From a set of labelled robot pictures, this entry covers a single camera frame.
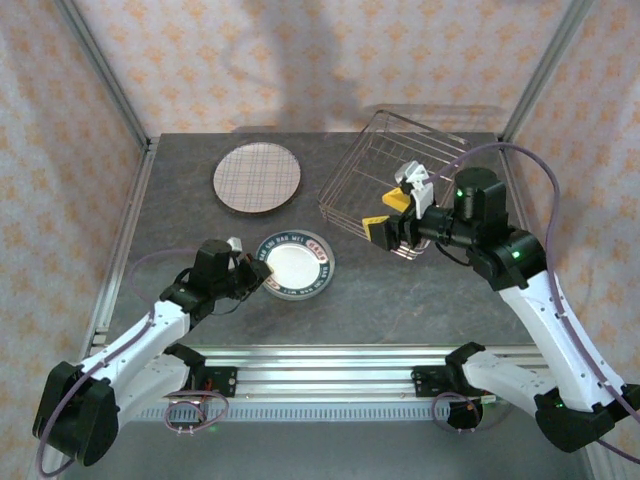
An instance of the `plate with printed rim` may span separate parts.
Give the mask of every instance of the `plate with printed rim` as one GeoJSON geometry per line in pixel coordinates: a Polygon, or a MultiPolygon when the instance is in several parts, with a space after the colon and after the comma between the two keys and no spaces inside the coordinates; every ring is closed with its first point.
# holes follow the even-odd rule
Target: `plate with printed rim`
{"type": "Polygon", "coordinates": [[[318,295],[333,277],[335,258],[321,236],[306,230],[288,230],[266,238],[256,254],[273,270],[264,287],[284,300],[318,295]]]}

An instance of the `wire basket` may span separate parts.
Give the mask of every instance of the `wire basket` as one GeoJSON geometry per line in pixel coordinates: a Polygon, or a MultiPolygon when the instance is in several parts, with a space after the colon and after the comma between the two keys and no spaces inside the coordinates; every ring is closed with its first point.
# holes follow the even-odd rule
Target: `wire basket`
{"type": "MultiPolygon", "coordinates": [[[[397,212],[382,203],[382,195],[397,187],[394,175],[416,160],[435,173],[471,148],[463,138],[443,133],[386,110],[378,111],[351,144],[318,195],[326,220],[367,238],[362,219],[397,212]]],[[[434,182],[441,204],[453,191],[451,177],[434,182]]],[[[427,247],[403,245],[395,253],[413,260],[427,247]]]]}

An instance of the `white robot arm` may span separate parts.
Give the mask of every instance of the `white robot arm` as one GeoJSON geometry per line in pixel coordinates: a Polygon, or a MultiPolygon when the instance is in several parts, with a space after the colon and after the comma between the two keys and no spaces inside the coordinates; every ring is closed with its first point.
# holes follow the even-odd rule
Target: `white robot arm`
{"type": "Polygon", "coordinates": [[[414,380],[419,379],[421,385],[417,390],[425,396],[442,390],[467,396],[491,392],[535,417],[545,436],[567,452],[599,439],[629,415],[619,399],[634,410],[640,408],[640,387],[625,384],[614,372],[587,336],[560,287],[557,295],[553,291],[542,245],[531,233],[508,224],[506,186],[495,173],[485,168],[459,171],[453,208],[442,208],[417,201],[416,183],[422,199],[432,198],[433,187],[422,184],[424,172],[416,178],[416,172],[422,171],[416,165],[410,162],[400,169],[396,174],[400,186],[382,197],[383,203],[401,215],[364,219],[368,238],[386,250],[415,248],[425,239],[440,247],[464,248],[469,266],[518,315],[551,373],[541,375],[509,364],[484,351],[483,346],[470,343],[447,356],[442,369],[414,369],[414,380]],[[562,315],[556,308],[558,299],[562,315]],[[590,367],[576,339],[600,372],[590,367]],[[605,383],[600,380],[602,374],[605,383]]]}
{"type": "Polygon", "coordinates": [[[158,399],[185,387],[212,390],[200,385],[207,380],[204,357],[175,342],[212,313],[217,300],[242,302],[271,275],[266,263],[240,253],[234,238],[205,242],[193,267],[162,293],[153,313],[80,365],[56,366],[33,434],[88,466],[104,456],[135,414],[158,399]]]}

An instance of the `yellow sponge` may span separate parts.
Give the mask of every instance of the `yellow sponge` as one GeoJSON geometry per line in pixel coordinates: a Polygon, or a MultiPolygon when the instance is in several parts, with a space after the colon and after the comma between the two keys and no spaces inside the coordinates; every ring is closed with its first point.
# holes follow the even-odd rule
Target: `yellow sponge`
{"type": "Polygon", "coordinates": [[[402,189],[398,187],[388,193],[385,193],[382,196],[382,203],[390,206],[398,212],[404,212],[411,204],[411,197],[402,193],[402,189]]]}
{"type": "Polygon", "coordinates": [[[369,230],[369,225],[374,225],[377,223],[384,223],[389,219],[389,215],[384,215],[381,217],[368,217],[362,219],[362,226],[364,227],[364,231],[367,234],[367,239],[371,241],[371,230],[369,230]]]}

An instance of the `checkered pattern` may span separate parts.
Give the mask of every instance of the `checkered pattern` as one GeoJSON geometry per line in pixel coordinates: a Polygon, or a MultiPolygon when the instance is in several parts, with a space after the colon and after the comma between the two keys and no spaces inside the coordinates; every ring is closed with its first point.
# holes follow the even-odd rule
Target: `checkered pattern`
{"type": "Polygon", "coordinates": [[[300,184],[300,164],[286,148],[251,143],[236,148],[216,167],[213,189],[229,208],[262,213],[286,203],[300,184]]]}

